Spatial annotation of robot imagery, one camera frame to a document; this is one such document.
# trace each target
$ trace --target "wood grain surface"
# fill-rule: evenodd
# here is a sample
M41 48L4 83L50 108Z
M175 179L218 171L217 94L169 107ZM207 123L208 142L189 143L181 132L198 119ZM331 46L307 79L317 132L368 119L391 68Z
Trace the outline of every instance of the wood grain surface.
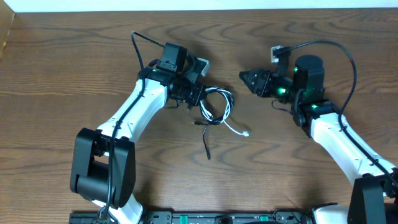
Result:
M72 211L98 209L69 189L73 146L82 127L105 122L134 88L132 30L208 59L203 81L234 93L229 123L251 132L244 138L209 127L208 161L203 127L191 124L199 109L160 110L136 144L134 194L144 205L264 211L349 204L351 185L328 153L238 78L248 68L275 69L275 45L328 39L347 46L358 87L345 115L398 164L398 9L18 14L0 63L2 222L66 223ZM146 63L161 56L157 46L137 41ZM291 63L302 54L322 57L326 96L341 105L352 84L345 55L314 45L293 52ZM224 107L217 97L210 101Z
M2 58L2 51L7 45L7 37L10 31L12 21L15 13L8 7L8 5L0 0L0 60Z

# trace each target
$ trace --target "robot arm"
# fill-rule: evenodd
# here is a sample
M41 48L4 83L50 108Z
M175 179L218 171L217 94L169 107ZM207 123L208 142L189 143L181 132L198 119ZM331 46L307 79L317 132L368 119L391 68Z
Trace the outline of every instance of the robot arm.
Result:
M327 40L307 42L296 47L273 47L271 62L278 63L276 72L250 69L241 72L239 77L252 93L291 104L295 124L328 151L353 184L349 208L337 204L313 208L310 212L312 219L303 223L386 223L383 197L397 197L398 186L394 184L398 178L396 166L371 149L343 115L340 124L340 109L324 98L325 71L321 58L314 55L299 57L293 79L286 77L290 51L314 43L341 47ZM344 47L341 48L351 56ZM356 75L352 58L350 60Z
M318 119L313 119L311 122L312 139L329 152L352 185L354 185L356 179L366 175L383 175L384 173L374 166L374 164L341 131L337 116L337 113L329 113L321 115ZM395 165L385 160L366 144L347 123L345 117L343 117L343 124L346 126L350 135L354 137L370 155L377 159L380 165L385 167L390 173L393 172L393 168L396 168Z
M139 136L147 126L149 120L155 113L163 108L167 102L167 87L160 84L160 82L146 79L145 92L142 99L128 112L123 119L120 129L117 132L116 138L127 137L132 142L137 142ZM125 112L129 105L137 98L142 88L142 80L139 79L136 83L134 91L130 97L123 103L122 107L104 124L101 124L97 129L102 130L102 134L112 136L115 122Z
M132 195L136 181L135 142L167 100L198 106L207 93L206 86L197 79L205 76L209 68L207 60L196 58L179 45L166 43L162 58L152 61L139 72L134 91L120 109L97 130L83 128L77 135L70 181L72 192L101 207L110 196L109 212L113 219L123 224L138 223L142 205ZM119 128L112 138L116 124ZM108 164L96 161L95 156L108 156L111 142L114 147L110 170ZM112 187L109 194L110 173Z

